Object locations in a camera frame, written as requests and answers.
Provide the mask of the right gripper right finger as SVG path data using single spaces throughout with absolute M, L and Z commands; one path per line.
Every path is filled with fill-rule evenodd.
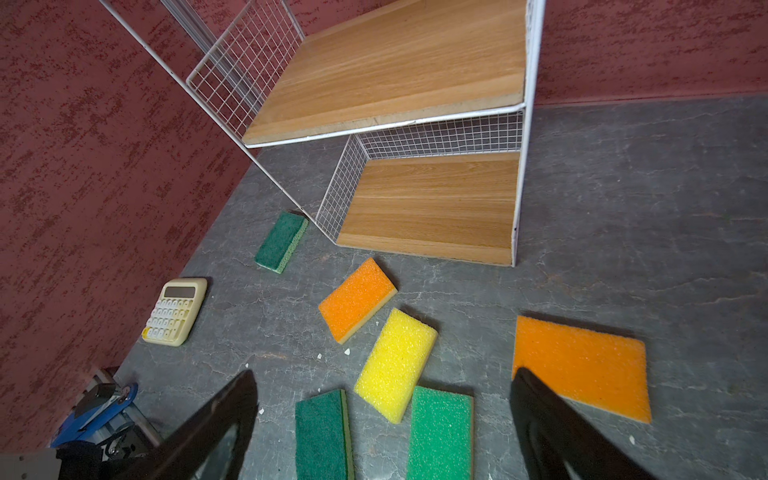
M 651 479 L 531 370 L 520 367 L 510 387 L 510 409 L 531 479 Z

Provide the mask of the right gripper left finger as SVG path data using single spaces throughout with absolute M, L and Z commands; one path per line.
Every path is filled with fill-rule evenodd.
M 159 447 L 122 473 L 124 479 L 237 479 L 258 412 L 249 369 L 192 415 Z

